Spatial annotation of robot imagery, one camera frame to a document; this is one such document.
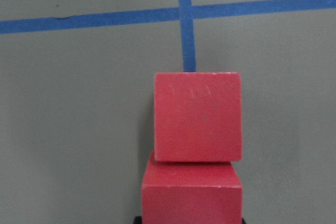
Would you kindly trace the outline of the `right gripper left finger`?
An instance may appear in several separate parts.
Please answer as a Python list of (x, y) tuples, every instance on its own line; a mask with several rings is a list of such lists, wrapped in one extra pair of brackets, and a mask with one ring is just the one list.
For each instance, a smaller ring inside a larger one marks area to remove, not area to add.
[(135, 216), (133, 219), (133, 224), (142, 224), (142, 217), (141, 216)]

